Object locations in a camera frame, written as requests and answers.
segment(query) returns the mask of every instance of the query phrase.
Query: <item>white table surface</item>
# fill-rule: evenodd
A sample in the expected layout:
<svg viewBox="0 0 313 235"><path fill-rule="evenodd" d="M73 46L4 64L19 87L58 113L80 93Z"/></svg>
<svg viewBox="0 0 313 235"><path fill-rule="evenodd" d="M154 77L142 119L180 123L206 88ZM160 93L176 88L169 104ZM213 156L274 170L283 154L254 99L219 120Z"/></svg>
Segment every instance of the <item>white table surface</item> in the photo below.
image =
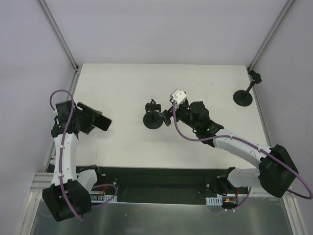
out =
<svg viewBox="0 0 313 235"><path fill-rule="evenodd" d="M107 132L95 128L79 134L77 165L165 168L252 168L224 150L184 140L172 123L150 130L143 124L145 104L153 98L162 111L177 88L189 103L203 101L215 122L254 142L266 144L255 101L248 107L233 101L237 90L249 85L245 66L84 64L74 94L112 120ZM180 130L195 138L191 128Z"/></svg>

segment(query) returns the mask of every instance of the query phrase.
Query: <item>metal floor panel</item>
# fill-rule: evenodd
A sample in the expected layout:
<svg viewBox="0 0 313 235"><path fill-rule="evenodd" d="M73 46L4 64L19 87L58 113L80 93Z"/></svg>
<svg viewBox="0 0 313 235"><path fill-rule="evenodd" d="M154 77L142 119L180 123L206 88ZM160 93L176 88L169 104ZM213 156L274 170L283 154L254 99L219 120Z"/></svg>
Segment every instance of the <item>metal floor panel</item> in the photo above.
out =
<svg viewBox="0 0 313 235"><path fill-rule="evenodd" d="M291 235L283 199L249 198L235 212L198 205L111 203L55 222L41 201L32 235Z"/></svg>

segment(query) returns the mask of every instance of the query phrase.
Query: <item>metal frame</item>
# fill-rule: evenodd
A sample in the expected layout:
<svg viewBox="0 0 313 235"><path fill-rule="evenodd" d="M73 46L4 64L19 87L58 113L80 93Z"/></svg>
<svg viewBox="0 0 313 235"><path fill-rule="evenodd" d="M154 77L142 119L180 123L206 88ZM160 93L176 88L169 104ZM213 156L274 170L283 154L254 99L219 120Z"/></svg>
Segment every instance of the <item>metal frame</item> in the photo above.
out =
<svg viewBox="0 0 313 235"><path fill-rule="evenodd" d="M51 26L51 29L55 35L55 37L57 38L58 42L60 43L60 46L62 48L62 50L64 51L65 55L67 56L69 62L72 64L74 70L76 71L78 69L78 65L72 55L72 53L69 50L69 47L53 17L53 15L51 14L51 11L46 3L45 0L37 0L40 8L42 9L49 25Z"/></svg>
<svg viewBox="0 0 313 235"><path fill-rule="evenodd" d="M274 24L270 28L268 34L266 35L265 39L263 40L258 52L256 53L255 57L253 58L248 70L253 70L255 65L258 63L260 57L264 53L265 49L268 47L269 42L273 38L274 34L277 32L278 27L281 25L281 22L286 17L287 13L291 9L292 5L296 2L296 0L287 0L283 9L280 11L278 17L276 18Z"/></svg>
<svg viewBox="0 0 313 235"><path fill-rule="evenodd" d="M273 36L277 32L277 29L281 25L283 19L286 17L286 15L289 12L289 10L291 9L291 7L294 5L295 1L296 0L287 0L286 1L283 9L279 13L273 26L269 30L265 39L263 40L263 42L262 42L258 52L256 53L253 61L251 62L250 66L248 67L249 70L252 70L256 66L256 64L258 63L262 54L265 52L266 48L268 47L271 39L273 38ZM69 91L72 94L74 94L77 83L78 83L81 66L77 65L77 63L76 63L71 51L69 50L69 47L68 47L68 45L67 45L67 43L66 43L66 41L62 35L57 23L56 23L51 11L49 10L49 7L48 7L46 1L45 0L37 0L37 2L38 2L40 8L42 9L42 11L44 13L46 20L48 21L49 25L51 26L51 29L52 29L53 33L55 34L55 36L56 36L56 38L60 44L60 47L62 48L63 52L65 53L66 57L68 58L69 62L71 63L71 65L75 71L71 86L69 88ZM270 144L270 139L268 136L268 131L267 131L266 125L265 125L262 107L260 105L258 94L257 94L257 91L255 88L253 88L253 94L254 94L254 99L256 101L257 108L258 108L258 111L260 114L260 119L262 122L262 126L264 129L267 143ZM47 170L49 163L50 163L50 160L51 160L51 156L54 156L54 154L55 154L54 143L52 141L50 148L49 148L49 151L48 151L48 154L47 154L48 161L47 161L47 164L46 164L44 171ZM22 213L22 218L21 218L20 223L19 223L17 230L16 230L16 234L29 235L31 233L33 224L35 222L35 217L36 217L38 205L39 205L40 199L42 197L42 189L50 186L51 178L52 178L51 173L36 173L32 187L30 189L30 192L29 192L29 195L27 198L27 202L26 202L25 207L24 207L24 211ZM268 197L271 195L267 194L266 192L264 192L261 189L253 189L251 192L251 196L253 196L253 197ZM308 232L307 232L306 227L304 225L303 218L302 218L302 215L300 213L300 209L298 207L298 203L297 203L296 198L291 194L285 194L283 200L284 200L284 203L286 206L287 215L288 215L289 222L291 224L291 228L292 228L293 233L295 235L307 235Z"/></svg>

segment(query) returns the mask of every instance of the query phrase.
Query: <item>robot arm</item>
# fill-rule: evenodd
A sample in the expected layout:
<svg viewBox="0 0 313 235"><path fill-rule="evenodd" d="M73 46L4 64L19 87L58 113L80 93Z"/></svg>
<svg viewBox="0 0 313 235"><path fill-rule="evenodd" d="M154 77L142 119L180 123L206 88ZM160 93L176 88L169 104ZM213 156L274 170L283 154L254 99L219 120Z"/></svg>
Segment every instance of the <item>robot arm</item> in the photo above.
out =
<svg viewBox="0 0 313 235"><path fill-rule="evenodd" d="M100 178L100 170L96 165L91 165L82 168L77 175L75 157L78 134L82 131L88 135L95 127L107 131L112 122L102 116L102 112L78 103L77 106L75 105L73 116L64 137L64 129L69 119L71 105L71 101L56 104L58 115L51 130L56 148L56 164L51 186L43 190L43 199L56 221L62 221L74 216L61 191L60 172L62 172L66 195L75 211L80 215L91 211L89 193L98 178ZM64 145L62 145L62 138L65 138ZM61 149L63 150L62 171L59 169Z"/></svg>
<svg viewBox="0 0 313 235"><path fill-rule="evenodd" d="M212 121L209 117L209 111L205 108L202 101L193 102L189 105L186 93L179 89L173 92L170 97L170 101L175 104L175 119L177 121L181 121L191 127L193 133L200 141L205 138L212 138L201 141L202 143L226 150L255 166L254 169L230 168L227 175L218 179L217 185L222 185L220 192L228 193L232 187L257 187L263 188L275 197L283 196L294 181L295 176L259 150L262 149L266 153L270 153L298 173L284 147L280 145L270 147L253 144L251 141L237 136ZM173 114L173 106L161 114L167 126L171 124L170 118ZM231 136L231 138L213 139L217 136ZM258 149L255 149L249 143L258 146Z"/></svg>

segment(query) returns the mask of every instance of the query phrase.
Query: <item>white wall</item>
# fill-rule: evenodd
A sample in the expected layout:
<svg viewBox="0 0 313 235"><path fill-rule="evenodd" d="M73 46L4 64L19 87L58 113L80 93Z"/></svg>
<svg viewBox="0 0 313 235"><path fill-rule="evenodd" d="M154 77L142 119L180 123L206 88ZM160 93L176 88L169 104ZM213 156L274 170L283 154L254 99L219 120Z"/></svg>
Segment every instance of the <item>white wall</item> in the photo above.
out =
<svg viewBox="0 0 313 235"><path fill-rule="evenodd" d="M49 95L73 69L35 0L0 1L0 32L0 234L11 235L51 142Z"/></svg>
<svg viewBox="0 0 313 235"><path fill-rule="evenodd" d="M286 0L47 0L78 64L249 65Z"/></svg>
<svg viewBox="0 0 313 235"><path fill-rule="evenodd" d="M270 139L288 149L300 174L313 188L313 1L298 0L255 70ZM299 182L295 189L306 195ZM313 201L299 199L309 234Z"/></svg>

